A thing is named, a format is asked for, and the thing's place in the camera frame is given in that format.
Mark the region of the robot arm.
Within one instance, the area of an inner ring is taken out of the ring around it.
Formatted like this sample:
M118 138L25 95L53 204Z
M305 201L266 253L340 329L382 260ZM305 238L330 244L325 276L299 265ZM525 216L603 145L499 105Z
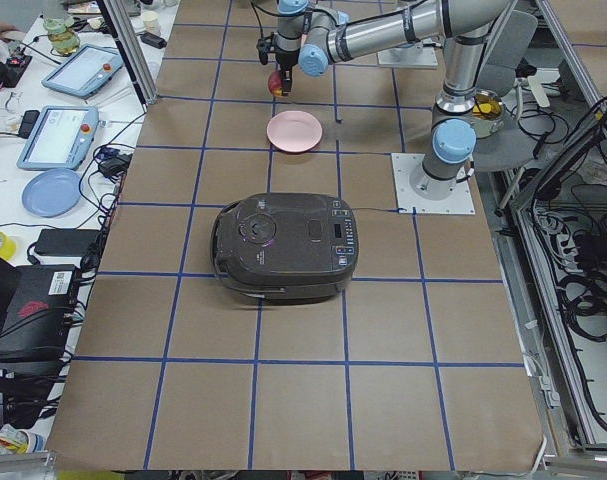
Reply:
M432 113L430 149L410 175L421 197L442 200L458 184L470 159L476 134L469 123L489 35L507 10L505 1L418 1L392 12L349 21L331 8L309 1L280 1L277 30L259 50L259 59L275 57L271 77L277 94L292 89L292 70L318 77L332 64L348 62L392 47L440 36L453 42L451 58Z

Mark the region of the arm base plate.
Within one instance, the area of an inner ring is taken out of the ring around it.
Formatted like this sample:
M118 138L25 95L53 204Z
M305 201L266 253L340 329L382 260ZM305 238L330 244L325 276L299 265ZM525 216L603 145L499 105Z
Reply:
M435 70L438 60L433 46L415 43L393 47L377 53L378 65L389 68Z
M450 180L436 180L423 169L424 154L392 153L397 209L404 214L474 215L475 207L464 166Z

